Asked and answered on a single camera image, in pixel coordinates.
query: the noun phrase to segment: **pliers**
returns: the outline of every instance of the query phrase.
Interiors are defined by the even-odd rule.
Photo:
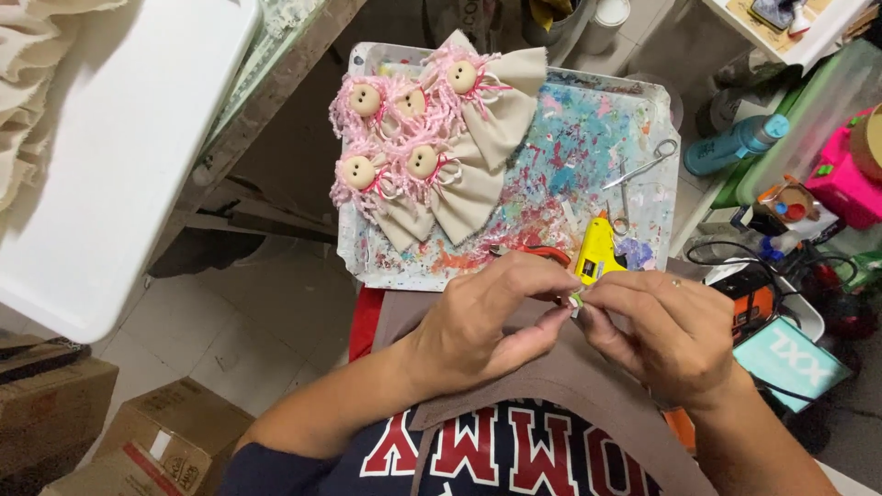
[[[502,246],[501,244],[490,245],[490,253],[497,257],[501,257],[511,250],[512,248]],[[561,252],[554,246],[545,246],[541,244],[538,246],[519,246],[518,248],[513,248],[513,250],[524,253],[532,253],[534,255],[539,255],[540,257],[545,257],[546,259],[554,260],[558,264],[564,266],[564,268],[570,266],[570,257],[567,257],[566,253]]]

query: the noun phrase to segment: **finger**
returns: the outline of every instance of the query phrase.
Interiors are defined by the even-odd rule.
[[[579,309],[576,321],[588,344],[622,365],[638,380],[646,379],[646,369],[637,349],[628,336],[613,325],[606,312],[586,304]]]
[[[493,323],[505,321],[526,297],[542,293],[569,296],[582,284],[579,278],[557,263],[527,253],[510,258],[502,267],[501,271],[497,269],[482,279],[485,285],[481,289],[480,302]]]
[[[485,379],[512,372],[551,349],[570,313],[572,310],[565,307],[552,308],[541,315],[535,325],[503,338],[490,355]]]
[[[654,349],[669,349],[677,346],[683,339],[689,339],[662,304],[652,295],[642,291],[616,284],[595,283],[582,292],[581,298],[586,304],[631,319],[635,324],[634,332],[638,338]]]
[[[696,291],[696,289],[704,288],[702,284],[695,281],[677,279],[680,281],[680,285],[675,286],[675,279],[674,276],[657,270],[646,272],[619,271],[604,274],[596,283],[596,286],[601,288],[615,285],[651,295],[658,300],[665,312],[684,331],[692,334],[696,330],[692,329],[692,323],[695,322],[696,316],[704,312],[712,312],[714,310],[712,307],[713,301],[702,297]]]

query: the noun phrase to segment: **plastic bottle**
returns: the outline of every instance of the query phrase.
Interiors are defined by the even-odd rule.
[[[748,155],[763,154],[790,130],[785,116],[753,116],[686,150],[683,162],[695,176],[713,174]]]
[[[700,246],[711,241],[729,241],[750,248],[765,261],[776,262],[792,252],[802,240],[802,233],[794,230],[787,231],[780,236],[765,236],[751,229],[737,234],[724,233],[694,237],[686,242],[686,245],[683,247],[683,254],[689,253],[692,247],[698,246],[689,255],[691,258],[702,262],[714,263],[732,258],[752,258],[748,252],[731,244]]]

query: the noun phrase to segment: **white shelf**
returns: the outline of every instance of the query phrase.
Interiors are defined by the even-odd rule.
[[[729,0],[702,0],[717,15],[723,18],[738,33],[766,52],[772,60],[787,65],[802,65],[803,75],[823,56],[829,53],[836,40],[854,22],[871,0],[833,0],[811,24],[811,29],[803,34],[803,39],[784,53],[779,53],[753,28],[737,18],[726,8]]]

